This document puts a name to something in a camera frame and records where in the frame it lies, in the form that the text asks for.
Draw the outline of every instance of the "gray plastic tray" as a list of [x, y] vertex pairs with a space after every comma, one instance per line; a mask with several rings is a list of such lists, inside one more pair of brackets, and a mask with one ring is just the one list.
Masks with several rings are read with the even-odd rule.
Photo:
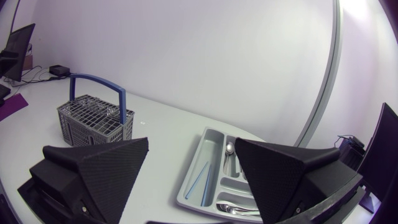
[[[236, 205], [257, 208], [249, 184], [240, 172], [241, 168], [236, 154], [230, 155], [228, 158], [231, 164], [229, 174], [225, 174], [223, 171], [226, 159], [226, 144], [228, 142], [235, 144], [235, 139], [236, 137], [230, 134], [205, 128], [180, 192], [177, 195], [177, 203], [183, 207], [209, 215], [262, 223], [261, 217], [234, 215], [218, 210], [216, 207], [217, 201], [225, 200]], [[207, 191], [206, 197], [204, 197], [206, 183]]]

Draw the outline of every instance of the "black monitor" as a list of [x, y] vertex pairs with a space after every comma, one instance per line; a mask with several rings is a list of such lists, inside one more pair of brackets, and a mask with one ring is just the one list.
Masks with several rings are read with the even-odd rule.
[[35, 24], [31, 24], [10, 34], [6, 48], [2, 52], [2, 57], [16, 59], [16, 62], [13, 66], [8, 68], [6, 72], [3, 73], [4, 77], [10, 78], [11, 80], [15, 80], [17, 82], [21, 81], [25, 55], [34, 27]]
[[366, 195], [360, 205], [373, 213], [372, 192], [380, 201], [386, 198], [398, 163], [398, 116], [383, 103], [379, 121], [358, 172], [363, 175]]
[[119, 223], [147, 152], [147, 138], [45, 146], [18, 192], [44, 223]]

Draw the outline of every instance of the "spoon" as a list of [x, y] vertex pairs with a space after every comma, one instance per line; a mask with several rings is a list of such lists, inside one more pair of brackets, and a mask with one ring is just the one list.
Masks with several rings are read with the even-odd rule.
[[229, 165], [229, 156], [234, 154], [234, 152], [235, 152], [234, 144], [231, 143], [231, 142], [228, 142], [226, 147], [225, 147], [226, 157], [225, 157], [224, 169], [223, 169], [224, 173], [227, 174], [227, 175], [231, 175], [231, 171], [230, 171], [230, 168], [229, 168], [230, 167], [230, 165]]
[[218, 201], [217, 203], [217, 207], [220, 208], [222, 211], [224, 212], [229, 212], [229, 210], [234, 209], [234, 210], [240, 210], [241, 212], [258, 212], [259, 209], [258, 208], [245, 208], [239, 205], [235, 205], [232, 202], [229, 201]]
[[245, 216], [260, 216], [260, 212], [256, 211], [256, 212], [241, 212], [239, 210], [237, 210], [236, 208], [231, 208], [228, 213], [231, 213], [233, 215], [245, 215]]
[[228, 142], [225, 148], [225, 154], [232, 155], [235, 152], [235, 146], [232, 142]]

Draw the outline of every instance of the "white wall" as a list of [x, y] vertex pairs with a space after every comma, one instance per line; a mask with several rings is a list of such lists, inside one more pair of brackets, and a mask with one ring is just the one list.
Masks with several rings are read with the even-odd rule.
[[318, 0], [40, 0], [34, 63], [292, 145], [322, 82], [332, 18], [332, 1]]
[[21, 0], [15, 16], [13, 30], [18, 30], [32, 23], [32, 16], [37, 0]]
[[398, 113], [398, 45], [377, 0], [344, 0], [341, 62], [325, 114], [308, 147], [332, 147], [338, 134], [368, 145], [383, 102]]
[[7, 45], [17, 5], [18, 0], [7, 0], [0, 11], [0, 51]]

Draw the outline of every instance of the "gray plastic basket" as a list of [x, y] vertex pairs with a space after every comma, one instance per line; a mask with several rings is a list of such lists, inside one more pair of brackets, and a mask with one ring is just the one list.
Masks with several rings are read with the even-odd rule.
[[[89, 95], [75, 98], [76, 78], [93, 80], [117, 91], [119, 106]], [[57, 110], [63, 139], [71, 146], [103, 144], [132, 138], [134, 112], [126, 110], [126, 91], [103, 78], [87, 74], [70, 75], [70, 101], [59, 106]]]

